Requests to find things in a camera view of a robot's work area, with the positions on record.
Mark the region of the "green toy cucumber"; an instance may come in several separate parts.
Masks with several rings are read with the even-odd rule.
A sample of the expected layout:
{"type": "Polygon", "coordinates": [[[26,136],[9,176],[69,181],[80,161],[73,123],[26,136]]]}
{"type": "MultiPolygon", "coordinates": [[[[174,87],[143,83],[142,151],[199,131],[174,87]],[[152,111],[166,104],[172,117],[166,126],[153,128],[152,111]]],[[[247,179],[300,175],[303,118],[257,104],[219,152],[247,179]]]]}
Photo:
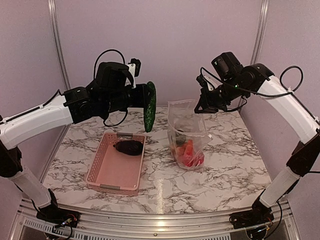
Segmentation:
{"type": "Polygon", "coordinates": [[[149,81],[146,85],[151,90],[151,93],[149,103],[143,110],[143,121],[145,132],[149,133],[153,129],[156,118],[157,92],[156,86],[152,81],[149,81]]]}

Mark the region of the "clear zip top bag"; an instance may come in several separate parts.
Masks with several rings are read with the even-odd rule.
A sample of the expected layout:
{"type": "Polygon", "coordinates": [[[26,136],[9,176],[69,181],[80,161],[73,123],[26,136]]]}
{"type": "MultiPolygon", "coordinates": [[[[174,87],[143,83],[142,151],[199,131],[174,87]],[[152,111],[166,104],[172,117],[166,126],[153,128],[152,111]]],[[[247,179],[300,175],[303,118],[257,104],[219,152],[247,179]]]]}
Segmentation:
{"type": "MultiPolygon", "coordinates": [[[[194,112],[197,103],[198,102],[193,99],[168,102],[167,137],[171,156],[172,148],[177,146],[175,140],[176,133],[185,135],[186,142],[188,140],[193,140],[193,157],[199,153],[204,154],[204,147],[211,142],[213,138],[212,135],[207,132],[203,115],[201,113],[194,112]]],[[[201,169],[205,163],[204,162],[198,167],[189,168],[185,166],[183,157],[174,160],[180,168],[191,171],[201,169]]]]}

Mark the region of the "pink perforated plastic basket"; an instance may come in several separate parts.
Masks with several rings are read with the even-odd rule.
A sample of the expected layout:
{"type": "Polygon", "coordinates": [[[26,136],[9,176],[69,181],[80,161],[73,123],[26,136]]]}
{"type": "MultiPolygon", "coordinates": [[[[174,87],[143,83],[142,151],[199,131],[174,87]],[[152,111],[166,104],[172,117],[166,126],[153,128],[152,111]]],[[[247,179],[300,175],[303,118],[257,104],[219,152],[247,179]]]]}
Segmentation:
{"type": "Polygon", "coordinates": [[[146,136],[121,132],[105,132],[102,135],[85,178],[89,188],[111,194],[138,194],[144,153],[131,156],[114,147],[119,141],[129,140],[139,141],[145,146],[146,136]]]}

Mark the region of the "green toy avocado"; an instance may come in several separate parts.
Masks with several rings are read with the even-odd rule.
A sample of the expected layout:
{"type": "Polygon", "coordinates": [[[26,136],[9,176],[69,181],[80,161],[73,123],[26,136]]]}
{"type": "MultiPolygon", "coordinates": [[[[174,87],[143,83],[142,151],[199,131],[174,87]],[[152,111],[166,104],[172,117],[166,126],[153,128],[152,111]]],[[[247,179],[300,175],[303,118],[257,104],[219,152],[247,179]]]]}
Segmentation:
{"type": "Polygon", "coordinates": [[[177,146],[182,146],[187,140],[187,137],[184,134],[175,133],[175,143],[177,146]]]}

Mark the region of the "red toy tomato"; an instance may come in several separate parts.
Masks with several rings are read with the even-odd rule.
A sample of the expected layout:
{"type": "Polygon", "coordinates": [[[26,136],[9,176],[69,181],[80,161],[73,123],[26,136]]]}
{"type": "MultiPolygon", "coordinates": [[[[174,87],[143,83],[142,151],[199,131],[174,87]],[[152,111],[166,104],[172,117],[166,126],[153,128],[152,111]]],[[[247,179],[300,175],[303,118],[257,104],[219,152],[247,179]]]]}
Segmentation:
{"type": "Polygon", "coordinates": [[[190,156],[187,156],[184,160],[184,165],[188,168],[197,168],[201,166],[205,161],[205,155],[201,152],[191,158],[190,156]]]}

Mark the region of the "red lychee fruit bunch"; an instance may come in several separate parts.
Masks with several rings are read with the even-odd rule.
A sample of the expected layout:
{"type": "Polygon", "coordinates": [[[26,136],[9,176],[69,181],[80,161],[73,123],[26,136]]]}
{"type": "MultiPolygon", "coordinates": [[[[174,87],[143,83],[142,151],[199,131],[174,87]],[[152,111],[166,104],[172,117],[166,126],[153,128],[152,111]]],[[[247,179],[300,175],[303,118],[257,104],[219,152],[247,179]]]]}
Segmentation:
{"type": "Polygon", "coordinates": [[[173,156],[174,159],[177,160],[184,155],[185,149],[186,149],[185,144],[173,147],[171,149],[171,155],[173,156]]]}

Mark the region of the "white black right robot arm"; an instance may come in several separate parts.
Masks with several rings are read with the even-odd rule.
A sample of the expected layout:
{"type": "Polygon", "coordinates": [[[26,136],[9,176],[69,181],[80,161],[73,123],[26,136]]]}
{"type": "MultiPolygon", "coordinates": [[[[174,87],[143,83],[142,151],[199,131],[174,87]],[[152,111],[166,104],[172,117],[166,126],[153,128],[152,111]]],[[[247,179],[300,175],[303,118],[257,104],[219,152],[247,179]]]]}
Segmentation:
{"type": "Polygon", "coordinates": [[[228,112],[232,101],[256,95],[267,102],[298,137],[298,144],[285,168],[263,190],[248,211],[247,219],[258,224],[272,206],[288,194],[310,172],[320,154],[320,121],[285,87],[267,66],[255,63],[243,66],[232,52],[223,52],[211,61],[217,75],[201,67],[196,80],[201,86],[196,114],[228,112]]]}

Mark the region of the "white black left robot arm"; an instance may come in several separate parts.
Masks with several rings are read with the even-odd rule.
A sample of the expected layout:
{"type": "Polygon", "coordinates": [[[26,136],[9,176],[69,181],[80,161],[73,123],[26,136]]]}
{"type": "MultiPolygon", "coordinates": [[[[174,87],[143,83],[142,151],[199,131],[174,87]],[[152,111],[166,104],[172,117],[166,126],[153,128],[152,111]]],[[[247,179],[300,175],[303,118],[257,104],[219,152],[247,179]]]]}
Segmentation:
{"type": "Polygon", "coordinates": [[[21,163],[18,145],[57,127],[92,117],[106,121],[113,112],[146,108],[152,90],[145,83],[135,83],[140,68],[141,62],[136,58],[129,63],[101,62],[93,81],[86,87],[57,92],[47,102],[0,121],[0,175],[33,201],[41,217],[58,223],[67,212],[59,208],[54,193],[21,163]]]}

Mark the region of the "dark purple toy eggplant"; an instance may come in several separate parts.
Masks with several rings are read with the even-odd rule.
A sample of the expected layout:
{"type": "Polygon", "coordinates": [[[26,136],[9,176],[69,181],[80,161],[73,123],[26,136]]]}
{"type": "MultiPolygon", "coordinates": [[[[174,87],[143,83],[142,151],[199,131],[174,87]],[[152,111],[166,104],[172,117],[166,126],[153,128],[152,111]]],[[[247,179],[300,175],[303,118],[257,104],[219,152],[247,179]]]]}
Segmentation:
{"type": "Polygon", "coordinates": [[[129,156],[138,156],[143,152],[144,145],[137,140],[118,141],[113,147],[121,153],[129,156]]]}

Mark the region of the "right aluminium corner post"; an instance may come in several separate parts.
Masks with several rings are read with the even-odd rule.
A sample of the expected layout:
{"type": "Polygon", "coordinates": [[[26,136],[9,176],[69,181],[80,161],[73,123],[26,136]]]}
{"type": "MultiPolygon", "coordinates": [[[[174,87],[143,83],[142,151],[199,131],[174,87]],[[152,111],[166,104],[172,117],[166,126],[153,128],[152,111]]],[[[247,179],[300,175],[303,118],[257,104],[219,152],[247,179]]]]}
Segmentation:
{"type": "Polygon", "coordinates": [[[265,40],[270,0],[250,0],[247,5],[247,23],[245,23],[246,49],[245,65],[259,62],[265,40]]]}

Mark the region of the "aluminium corner post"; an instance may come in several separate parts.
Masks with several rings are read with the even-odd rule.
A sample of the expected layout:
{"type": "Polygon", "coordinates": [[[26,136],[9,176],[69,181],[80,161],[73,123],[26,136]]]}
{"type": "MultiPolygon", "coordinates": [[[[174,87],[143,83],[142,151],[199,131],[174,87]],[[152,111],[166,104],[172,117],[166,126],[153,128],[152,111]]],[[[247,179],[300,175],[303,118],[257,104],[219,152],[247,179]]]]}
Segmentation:
{"type": "Polygon", "coordinates": [[[56,9],[56,1],[48,0],[47,3],[48,3],[49,19],[50,19],[52,33],[53,33],[54,45],[55,45],[55,50],[56,50],[57,59],[59,63],[59,68],[62,75],[63,84],[66,90],[70,90],[71,83],[69,80],[68,71],[65,63],[64,54],[63,54],[62,42],[61,42],[60,31],[59,31],[58,15],[57,15],[57,9],[56,9]]]}
{"type": "Polygon", "coordinates": [[[247,23],[245,23],[246,49],[245,65],[259,62],[265,40],[270,0],[250,0],[247,5],[247,23]]]}

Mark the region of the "left aluminium corner post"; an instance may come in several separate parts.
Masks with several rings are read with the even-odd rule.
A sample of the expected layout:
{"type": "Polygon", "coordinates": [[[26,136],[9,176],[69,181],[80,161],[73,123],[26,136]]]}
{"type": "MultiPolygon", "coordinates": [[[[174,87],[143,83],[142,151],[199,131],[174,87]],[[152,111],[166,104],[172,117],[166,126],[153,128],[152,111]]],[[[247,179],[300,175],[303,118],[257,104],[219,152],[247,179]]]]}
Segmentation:
{"type": "Polygon", "coordinates": [[[47,3],[48,3],[49,19],[50,19],[52,33],[53,33],[54,45],[55,45],[55,50],[56,50],[57,59],[59,63],[59,68],[62,75],[63,84],[66,90],[70,90],[71,83],[69,80],[68,71],[65,63],[64,54],[63,54],[62,42],[61,42],[60,31],[59,31],[58,15],[57,15],[57,9],[56,9],[56,1],[48,0],[47,3]]]}

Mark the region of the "aluminium front frame rail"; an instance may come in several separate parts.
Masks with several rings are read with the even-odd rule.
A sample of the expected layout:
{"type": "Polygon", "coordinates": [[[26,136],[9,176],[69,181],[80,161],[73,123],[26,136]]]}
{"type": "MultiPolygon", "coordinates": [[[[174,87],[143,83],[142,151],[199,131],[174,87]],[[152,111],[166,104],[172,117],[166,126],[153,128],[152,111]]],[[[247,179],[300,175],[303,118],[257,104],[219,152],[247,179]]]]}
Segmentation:
{"type": "Polygon", "coordinates": [[[74,240],[247,240],[247,231],[230,223],[234,210],[204,213],[129,213],[61,205],[79,212],[77,227],[53,230],[53,223],[36,218],[31,201],[20,202],[9,237],[10,240],[45,239],[47,235],[74,240]]]}

